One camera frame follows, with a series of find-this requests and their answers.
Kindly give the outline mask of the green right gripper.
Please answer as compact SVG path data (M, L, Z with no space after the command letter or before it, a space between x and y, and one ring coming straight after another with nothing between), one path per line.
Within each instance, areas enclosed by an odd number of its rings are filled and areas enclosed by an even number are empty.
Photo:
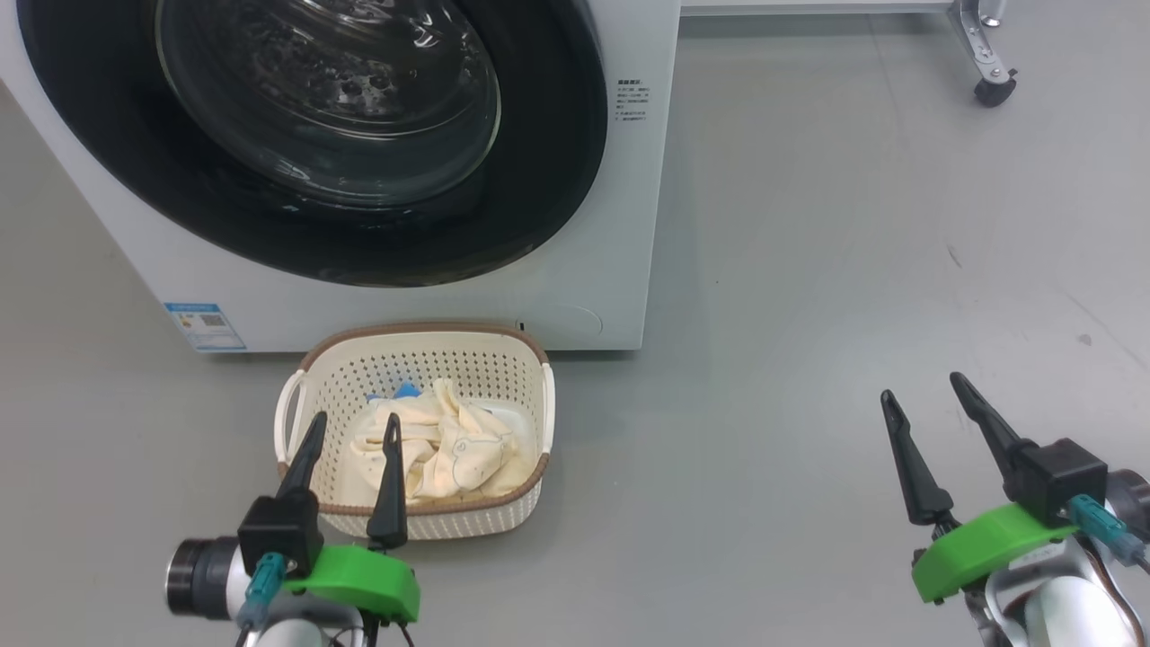
M1037 447L1014 429L974 387L965 373L950 373L950 384L967 418L981 430L1004 491L1019 490L1017 459ZM1106 500L1075 496L1048 525L1023 510L1002 504L961 525L952 515L953 499L933 478L911 436L911 423L891 390L880 393L894 462L908 523L931 527L933 544L912 561L912 581L925 603L941 604L961 592L988 584L994 573L1038 565L1055 550L1068 555L1076 542L1101 571L1107 561L1147 569L1147 479L1130 470L1110 473Z

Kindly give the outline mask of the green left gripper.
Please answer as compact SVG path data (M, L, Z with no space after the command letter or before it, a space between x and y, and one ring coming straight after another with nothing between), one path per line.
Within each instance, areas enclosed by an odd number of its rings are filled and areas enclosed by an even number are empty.
M322 455L328 414L310 421L276 500L310 491L314 465ZM177 616L195 616L236 624L276 624L308 619L316 624L361 624L363 617L382 624L413 624L420 617L420 585L411 565L390 555L408 541L402 422L389 415L382 442L385 459L376 504L360 545L325 545L308 577L286 578L274 594L248 596L251 576L238 537L187 539L172 553L167 568L167 607Z

